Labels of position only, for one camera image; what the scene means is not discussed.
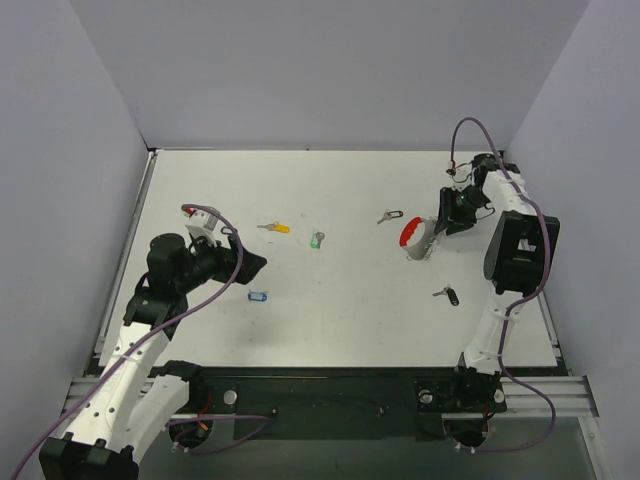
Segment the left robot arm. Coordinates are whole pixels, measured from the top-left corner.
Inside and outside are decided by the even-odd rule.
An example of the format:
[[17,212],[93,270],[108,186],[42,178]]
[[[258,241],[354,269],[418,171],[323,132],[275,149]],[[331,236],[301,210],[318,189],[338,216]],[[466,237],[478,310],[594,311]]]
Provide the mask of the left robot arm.
[[201,367],[169,361],[150,390],[154,363],[189,312],[187,296],[208,281],[249,284],[266,258],[234,238],[222,246],[205,236],[190,245],[175,233],[155,237],[147,271],[135,287],[111,359],[89,398],[60,437],[47,438],[39,462],[47,479],[135,479],[155,437],[179,410],[206,406]]

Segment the key with solid black tag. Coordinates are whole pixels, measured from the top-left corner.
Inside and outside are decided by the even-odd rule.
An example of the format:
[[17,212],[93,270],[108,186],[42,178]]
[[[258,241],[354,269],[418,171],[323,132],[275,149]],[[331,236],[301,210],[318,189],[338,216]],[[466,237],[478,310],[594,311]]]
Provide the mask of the key with solid black tag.
[[449,303],[452,306],[458,306],[459,305],[459,298],[457,296],[457,293],[450,285],[447,285],[446,287],[442,288],[441,290],[433,293],[432,296],[433,297],[444,296],[444,297],[446,297],[448,299]]

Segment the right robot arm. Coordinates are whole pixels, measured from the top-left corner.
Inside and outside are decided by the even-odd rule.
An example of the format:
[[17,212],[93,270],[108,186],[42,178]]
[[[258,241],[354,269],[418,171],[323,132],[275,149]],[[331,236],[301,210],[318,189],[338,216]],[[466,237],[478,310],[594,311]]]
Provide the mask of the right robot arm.
[[499,216],[483,263],[490,284],[475,333],[447,383],[446,407],[452,412],[506,410],[501,389],[506,345],[524,304],[537,296],[549,276],[560,222],[540,216],[514,164],[492,154],[470,162],[471,180],[462,188],[443,188],[435,233],[451,236],[478,222],[488,207]]

